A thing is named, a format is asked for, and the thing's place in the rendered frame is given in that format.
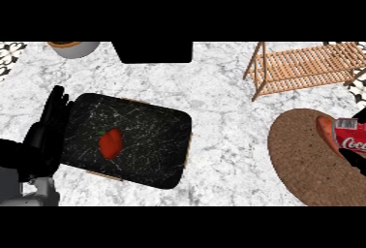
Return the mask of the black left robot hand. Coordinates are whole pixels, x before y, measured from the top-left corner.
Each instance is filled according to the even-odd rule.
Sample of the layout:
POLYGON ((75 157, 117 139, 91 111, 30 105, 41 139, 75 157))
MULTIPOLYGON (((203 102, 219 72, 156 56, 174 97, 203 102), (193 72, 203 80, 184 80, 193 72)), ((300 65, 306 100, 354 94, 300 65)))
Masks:
POLYGON ((0 167, 17 171, 19 182, 51 177, 58 168, 70 107, 64 88, 55 85, 22 142, 0 139, 0 167))

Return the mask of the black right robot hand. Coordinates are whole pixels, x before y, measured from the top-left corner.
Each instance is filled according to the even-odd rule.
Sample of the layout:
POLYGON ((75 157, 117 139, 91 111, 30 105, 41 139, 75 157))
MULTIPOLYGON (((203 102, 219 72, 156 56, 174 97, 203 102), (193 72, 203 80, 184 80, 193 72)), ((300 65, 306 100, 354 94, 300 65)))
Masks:
MULTIPOLYGON (((352 117, 357 119, 360 124, 366 123, 366 108, 358 111, 352 117)), ((340 148, 339 152, 346 159, 348 163, 358 168, 360 173, 366 176, 366 158, 362 158, 354 151, 340 148)))

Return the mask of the red soda can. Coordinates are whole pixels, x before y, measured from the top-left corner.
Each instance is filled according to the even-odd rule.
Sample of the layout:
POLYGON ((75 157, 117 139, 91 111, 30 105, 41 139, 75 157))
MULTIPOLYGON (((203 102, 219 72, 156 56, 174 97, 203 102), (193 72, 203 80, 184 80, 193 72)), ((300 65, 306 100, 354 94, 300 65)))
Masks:
POLYGON ((340 155, 340 148, 366 153, 366 124, 360 124, 355 118, 333 119, 317 116, 315 130, 337 155, 340 155))

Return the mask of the brown round placemat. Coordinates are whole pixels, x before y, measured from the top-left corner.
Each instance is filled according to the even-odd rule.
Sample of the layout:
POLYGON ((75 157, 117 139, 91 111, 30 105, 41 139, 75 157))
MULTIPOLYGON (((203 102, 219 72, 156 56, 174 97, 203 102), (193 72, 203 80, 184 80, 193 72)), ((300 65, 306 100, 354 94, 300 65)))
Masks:
POLYGON ((267 136, 269 161, 277 176, 305 205, 366 206, 366 176, 333 152, 315 130, 309 108, 284 111, 267 136))

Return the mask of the wooden tiered shelf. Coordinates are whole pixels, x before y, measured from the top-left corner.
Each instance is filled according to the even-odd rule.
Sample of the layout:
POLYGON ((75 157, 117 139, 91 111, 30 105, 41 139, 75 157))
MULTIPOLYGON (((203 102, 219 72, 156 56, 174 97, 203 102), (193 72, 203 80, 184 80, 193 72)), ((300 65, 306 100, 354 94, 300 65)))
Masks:
POLYGON ((366 74, 366 53, 357 42, 267 52, 258 42, 243 78, 250 77, 258 96, 339 83, 349 85, 366 74))

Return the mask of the red bell pepper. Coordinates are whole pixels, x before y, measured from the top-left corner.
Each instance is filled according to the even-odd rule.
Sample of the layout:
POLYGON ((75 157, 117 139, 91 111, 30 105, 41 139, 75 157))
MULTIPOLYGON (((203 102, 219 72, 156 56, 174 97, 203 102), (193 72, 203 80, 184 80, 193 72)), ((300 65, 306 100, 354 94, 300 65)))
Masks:
POLYGON ((98 132, 100 138, 97 141, 98 149, 103 157, 112 159, 122 149, 122 134, 119 129, 110 129, 98 132))

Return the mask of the black marble cutting board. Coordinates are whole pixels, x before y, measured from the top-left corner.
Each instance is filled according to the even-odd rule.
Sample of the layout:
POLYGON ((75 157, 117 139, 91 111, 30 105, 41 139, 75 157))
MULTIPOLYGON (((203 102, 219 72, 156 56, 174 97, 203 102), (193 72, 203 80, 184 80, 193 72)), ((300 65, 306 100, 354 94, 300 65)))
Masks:
POLYGON ((61 163, 159 189, 178 184, 191 135, 191 117, 177 109, 95 93, 75 99, 64 135, 61 163), (100 133, 120 132, 112 159, 98 148, 100 133))

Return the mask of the grey plant pot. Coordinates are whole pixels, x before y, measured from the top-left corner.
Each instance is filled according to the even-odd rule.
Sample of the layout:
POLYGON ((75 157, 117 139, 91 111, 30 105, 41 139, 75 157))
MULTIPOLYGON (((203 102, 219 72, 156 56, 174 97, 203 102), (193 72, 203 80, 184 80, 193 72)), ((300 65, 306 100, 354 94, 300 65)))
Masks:
POLYGON ((86 56, 98 44, 98 42, 48 42, 48 46, 64 59, 86 56))

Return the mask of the black appliance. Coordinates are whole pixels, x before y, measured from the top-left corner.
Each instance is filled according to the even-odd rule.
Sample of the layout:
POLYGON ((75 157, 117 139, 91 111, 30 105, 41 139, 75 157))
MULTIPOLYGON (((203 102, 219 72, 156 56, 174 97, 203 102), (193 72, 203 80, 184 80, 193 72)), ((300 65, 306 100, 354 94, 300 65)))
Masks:
POLYGON ((123 64, 190 63, 191 42, 113 42, 113 49, 123 64))

